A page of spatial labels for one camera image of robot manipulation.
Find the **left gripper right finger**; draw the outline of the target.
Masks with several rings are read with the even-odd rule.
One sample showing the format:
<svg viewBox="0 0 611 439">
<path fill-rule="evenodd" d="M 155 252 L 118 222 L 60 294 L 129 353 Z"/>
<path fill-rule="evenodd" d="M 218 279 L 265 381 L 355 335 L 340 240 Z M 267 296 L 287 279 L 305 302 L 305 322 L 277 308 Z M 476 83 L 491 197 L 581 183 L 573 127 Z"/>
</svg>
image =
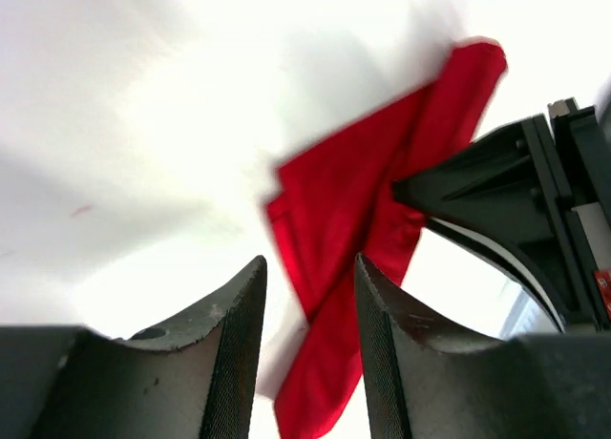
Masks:
<svg viewBox="0 0 611 439">
<path fill-rule="evenodd" d="M 373 438 L 537 438 L 533 366 L 517 344 L 457 324 L 367 257 L 354 273 Z"/>
</svg>

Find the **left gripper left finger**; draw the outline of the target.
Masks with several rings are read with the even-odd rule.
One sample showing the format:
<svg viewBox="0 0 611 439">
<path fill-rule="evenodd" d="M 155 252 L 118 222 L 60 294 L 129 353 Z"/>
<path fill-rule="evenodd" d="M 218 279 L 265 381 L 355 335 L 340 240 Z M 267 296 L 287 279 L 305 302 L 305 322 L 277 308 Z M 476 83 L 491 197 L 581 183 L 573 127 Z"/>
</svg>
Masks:
<svg viewBox="0 0 611 439">
<path fill-rule="evenodd" d="M 35 438 L 245 438 L 263 329 L 267 264 L 129 340 L 80 331 Z"/>
</svg>

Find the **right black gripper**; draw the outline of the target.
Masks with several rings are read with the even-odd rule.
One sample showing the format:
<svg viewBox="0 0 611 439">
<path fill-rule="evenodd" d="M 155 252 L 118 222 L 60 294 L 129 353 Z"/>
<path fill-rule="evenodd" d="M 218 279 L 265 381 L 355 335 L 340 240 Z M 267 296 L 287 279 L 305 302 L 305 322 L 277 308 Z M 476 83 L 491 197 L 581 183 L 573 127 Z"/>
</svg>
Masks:
<svg viewBox="0 0 611 439">
<path fill-rule="evenodd" d="M 610 148 L 595 108 L 578 108 L 498 128 L 391 189 L 432 217 L 430 230 L 519 282 L 558 331 L 606 332 Z M 517 256 L 494 240 L 517 241 Z"/>
</svg>

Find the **red cloth napkin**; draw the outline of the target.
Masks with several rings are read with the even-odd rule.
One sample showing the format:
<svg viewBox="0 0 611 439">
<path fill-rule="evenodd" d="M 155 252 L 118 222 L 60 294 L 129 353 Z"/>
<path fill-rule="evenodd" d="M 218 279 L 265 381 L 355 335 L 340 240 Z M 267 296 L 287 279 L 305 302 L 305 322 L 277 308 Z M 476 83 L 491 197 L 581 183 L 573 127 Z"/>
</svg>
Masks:
<svg viewBox="0 0 611 439">
<path fill-rule="evenodd" d="M 327 136 L 282 165 L 266 207 L 308 331 L 276 395 L 283 438 L 318 438 L 342 415 L 361 375 L 354 264 L 367 256 L 395 284 L 424 225 L 391 184 L 465 148 L 505 73 L 480 38 L 450 51 L 431 83 Z"/>
</svg>

